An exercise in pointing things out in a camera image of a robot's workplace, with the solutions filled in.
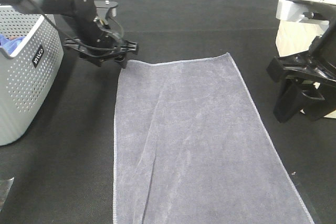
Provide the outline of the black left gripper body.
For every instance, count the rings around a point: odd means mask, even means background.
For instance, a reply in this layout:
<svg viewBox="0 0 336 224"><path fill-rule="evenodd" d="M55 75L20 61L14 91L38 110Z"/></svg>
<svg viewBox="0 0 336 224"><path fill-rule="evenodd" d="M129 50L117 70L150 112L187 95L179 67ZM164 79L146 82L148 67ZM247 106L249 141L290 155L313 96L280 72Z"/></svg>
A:
<svg viewBox="0 0 336 224"><path fill-rule="evenodd" d="M118 32L103 29L103 34L95 40L96 46L84 44L79 38L65 39L63 46L79 52L79 57L98 67L108 60L118 56L127 56L128 53L138 54L139 44L124 39Z"/></svg>

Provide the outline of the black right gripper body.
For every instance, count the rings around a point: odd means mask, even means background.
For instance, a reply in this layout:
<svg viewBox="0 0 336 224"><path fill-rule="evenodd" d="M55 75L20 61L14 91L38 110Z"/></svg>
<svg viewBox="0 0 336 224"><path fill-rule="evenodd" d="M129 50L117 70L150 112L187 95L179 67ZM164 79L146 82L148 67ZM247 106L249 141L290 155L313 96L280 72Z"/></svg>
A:
<svg viewBox="0 0 336 224"><path fill-rule="evenodd" d="M335 65L309 51L275 57L266 71L274 82L302 79L335 87Z"/></svg>

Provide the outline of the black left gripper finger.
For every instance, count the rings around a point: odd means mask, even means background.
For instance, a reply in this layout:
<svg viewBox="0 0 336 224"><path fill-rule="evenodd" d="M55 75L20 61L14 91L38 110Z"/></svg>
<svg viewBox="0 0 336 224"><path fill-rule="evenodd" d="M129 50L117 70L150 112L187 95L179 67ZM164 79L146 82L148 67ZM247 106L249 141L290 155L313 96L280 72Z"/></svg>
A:
<svg viewBox="0 0 336 224"><path fill-rule="evenodd" d="M122 69L125 69L127 67L127 57L126 56L118 56L114 58L114 62L117 63Z"/></svg>

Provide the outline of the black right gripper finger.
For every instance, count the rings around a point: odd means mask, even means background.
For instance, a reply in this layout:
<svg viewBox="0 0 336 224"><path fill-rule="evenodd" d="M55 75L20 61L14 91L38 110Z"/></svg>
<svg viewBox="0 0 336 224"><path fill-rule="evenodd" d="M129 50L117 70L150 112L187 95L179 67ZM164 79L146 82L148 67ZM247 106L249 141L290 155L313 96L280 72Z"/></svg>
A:
<svg viewBox="0 0 336 224"><path fill-rule="evenodd" d="M278 122L285 123L303 108L303 104L302 85L294 79L285 79L273 109L274 116Z"/></svg>
<svg viewBox="0 0 336 224"><path fill-rule="evenodd" d="M335 87L318 87L317 91L323 96L323 101L318 101L303 110L311 121L321 118L335 119Z"/></svg>

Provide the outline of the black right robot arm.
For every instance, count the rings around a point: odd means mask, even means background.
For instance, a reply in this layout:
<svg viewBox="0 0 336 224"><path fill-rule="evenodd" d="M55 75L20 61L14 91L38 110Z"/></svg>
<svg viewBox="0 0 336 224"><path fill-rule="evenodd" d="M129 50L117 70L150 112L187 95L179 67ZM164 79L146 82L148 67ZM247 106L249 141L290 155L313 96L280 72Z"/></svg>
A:
<svg viewBox="0 0 336 224"><path fill-rule="evenodd" d="M281 88L274 106L280 123L303 111L312 121L335 111L335 21L308 50L275 57L267 73Z"/></svg>

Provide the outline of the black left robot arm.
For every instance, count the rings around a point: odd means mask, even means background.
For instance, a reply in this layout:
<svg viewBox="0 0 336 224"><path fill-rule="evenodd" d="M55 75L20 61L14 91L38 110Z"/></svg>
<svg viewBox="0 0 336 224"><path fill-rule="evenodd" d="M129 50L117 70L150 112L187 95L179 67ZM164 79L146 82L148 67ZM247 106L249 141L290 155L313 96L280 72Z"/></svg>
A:
<svg viewBox="0 0 336 224"><path fill-rule="evenodd" d="M77 51L79 57L96 66L113 60L122 68L127 65L127 54L137 54L139 45L124 38L123 27L116 20L118 3L95 0L1 0L22 14L40 14L59 33L48 15L61 15L76 32L72 38L63 32L63 46Z"/></svg>

